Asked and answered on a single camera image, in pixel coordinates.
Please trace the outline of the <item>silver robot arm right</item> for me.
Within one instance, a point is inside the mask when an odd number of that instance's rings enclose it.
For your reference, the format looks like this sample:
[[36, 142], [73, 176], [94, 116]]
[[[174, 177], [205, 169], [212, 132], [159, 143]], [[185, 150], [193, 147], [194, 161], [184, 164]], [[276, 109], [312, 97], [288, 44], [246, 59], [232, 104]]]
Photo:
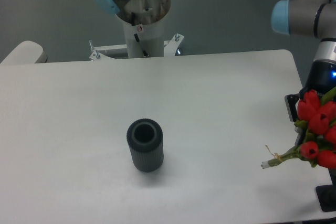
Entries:
[[285, 97], [289, 118], [298, 119], [296, 104], [304, 92], [325, 94], [335, 87], [335, 0], [283, 0], [271, 14], [273, 31], [320, 40], [308, 78], [298, 94]]

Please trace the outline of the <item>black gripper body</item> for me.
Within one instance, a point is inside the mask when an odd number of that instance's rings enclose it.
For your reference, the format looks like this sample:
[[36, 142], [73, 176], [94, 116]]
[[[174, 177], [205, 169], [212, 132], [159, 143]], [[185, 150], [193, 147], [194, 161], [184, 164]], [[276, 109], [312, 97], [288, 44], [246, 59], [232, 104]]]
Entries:
[[[289, 94], [285, 96], [285, 102], [291, 122], [294, 123], [297, 118], [294, 103], [303, 98], [305, 92], [316, 90], [318, 95], [322, 96], [335, 88], [335, 63], [317, 61], [313, 63], [311, 71], [308, 75], [305, 86], [297, 94]], [[299, 130], [295, 127], [298, 138], [295, 144], [299, 143]]]

